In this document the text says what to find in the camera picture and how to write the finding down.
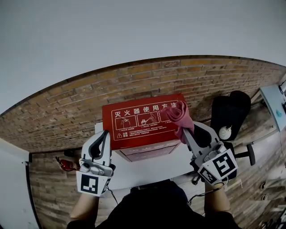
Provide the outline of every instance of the red fire extinguisher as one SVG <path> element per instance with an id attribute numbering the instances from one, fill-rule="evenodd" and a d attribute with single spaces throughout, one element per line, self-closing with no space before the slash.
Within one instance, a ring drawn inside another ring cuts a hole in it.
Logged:
<path id="1" fill-rule="evenodd" d="M 70 172 L 70 171 L 74 171 L 74 170 L 79 170 L 80 169 L 80 165 L 79 163 L 73 162 L 73 161 L 68 161 L 65 159 L 59 159 L 58 157 L 55 157 L 59 166 L 61 167 L 62 170 Z"/>

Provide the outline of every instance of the table top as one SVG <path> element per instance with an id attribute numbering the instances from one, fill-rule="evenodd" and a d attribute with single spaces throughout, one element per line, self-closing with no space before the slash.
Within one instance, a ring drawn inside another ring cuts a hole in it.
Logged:
<path id="1" fill-rule="evenodd" d="M 286 113 L 282 103 L 286 102 L 284 94 L 281 94 L 278 85 L 270 85 L 260 88 L 261 95 L 275 121 L 277 129 L 281 132 L 286 126 Z"/>
<path id="2" fill-rule="evenodd" d="M 95 125 L 95 132 L 102 131 L 102 123 Z M 192 153 L 185 144 L 179 144 L 172 153 L 142 161 L 128 162 L 112 151 L 112 164 L 116 166 L 109 188 L 130 188 L 177 177 L 193 171 L 189 164 Z"/>

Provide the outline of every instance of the pink cloth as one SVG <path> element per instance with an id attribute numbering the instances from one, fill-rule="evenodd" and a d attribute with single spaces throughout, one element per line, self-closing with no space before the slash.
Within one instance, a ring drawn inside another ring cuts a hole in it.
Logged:
<path id="1" fill-rule="evenodd" d="M 182 143 L 186 144 L 183 137 L 183 127 L 189 128 L 192 133 L 194 131 L 193 120 L 189 116 L 189 109 L 186 102 L 178 101 L 176 103 L 176 107 L 166 107 L 161 112 L 166 114 L 169 120 L 178 126 L 178 130 L 175 131 L 175 135 Z"/>

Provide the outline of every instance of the white wall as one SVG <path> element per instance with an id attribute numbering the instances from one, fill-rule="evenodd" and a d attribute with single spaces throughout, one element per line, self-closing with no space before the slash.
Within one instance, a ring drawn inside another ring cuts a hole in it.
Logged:
<path id="1" fill-rule="evenodd" d="M 25 163 L 29 153 L 0 139 L 0 225 L 4 229 L 36 229 Z"/>
<path id="2" fill-rule="evenodd" d="M 0 113 L 69 77 L 172 55 L 286 65 L 285 0 L 0 1 Z"/>

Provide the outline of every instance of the fire extinguisher box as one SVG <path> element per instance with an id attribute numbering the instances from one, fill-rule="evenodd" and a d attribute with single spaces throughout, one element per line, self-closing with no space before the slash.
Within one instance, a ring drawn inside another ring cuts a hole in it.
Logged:
<path id="1" fill-rule="evenodd" d="M 177 126 L 162 114 L 184 101 L 182 94 L 126 101 L 102 107 L 103 129 L 110 132 L 111 149 L 126 160 L 140 161 L 171 153 L 180 143 Z"/>

